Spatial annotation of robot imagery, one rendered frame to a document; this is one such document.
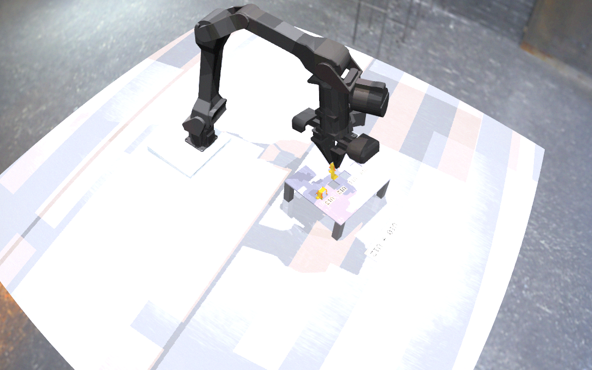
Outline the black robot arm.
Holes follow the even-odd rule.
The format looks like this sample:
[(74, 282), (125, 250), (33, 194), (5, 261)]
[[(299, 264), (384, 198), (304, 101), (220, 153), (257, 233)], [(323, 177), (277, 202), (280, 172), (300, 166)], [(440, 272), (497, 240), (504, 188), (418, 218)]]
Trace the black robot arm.
[[(389, 102), (386, 83), (360, 78), (363, 71), (345, 45), (309, 35), (253, 3), (217, 8), (194, 28), (200, 48), (199, 97), (182, 126), (188, 132), (184, 141), (195, 149), (203, 152), (218, 138), (214, 124), (227, 110), (227, 99), (219, 94), (224, 45), (234, 31), (241, 29), (298, 57), (312, 73), (307, 82), (319, 86), (320, 107), (340, 112), (350, 105), (353, 112), (348, 114), (348, 133), (365, 125), (366, 114), (385, 116)], [(342, 78), (346, 69), (347, 76)]]

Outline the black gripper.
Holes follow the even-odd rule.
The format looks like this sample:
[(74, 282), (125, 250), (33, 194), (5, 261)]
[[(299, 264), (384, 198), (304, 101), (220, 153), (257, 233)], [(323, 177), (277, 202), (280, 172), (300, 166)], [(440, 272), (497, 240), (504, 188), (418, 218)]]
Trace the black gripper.
[[(345, 155), (359, 164), (365, 164), (372, 156), (380, 151), (380, 141), (364, 133), (358, 136), (356, 133), (348, 133), (348, 114), (353, 112), (348, 108), (340, 112), (328, 112), (320, 107), (306, 108), (303, 112), (293, 116), (292, 129), (303, 133), (306, 126), (313, 129), (311, 141), (319, 148), (326, 161), (337, 169)], [(337, 145), (335, 145), (337, 141)]]

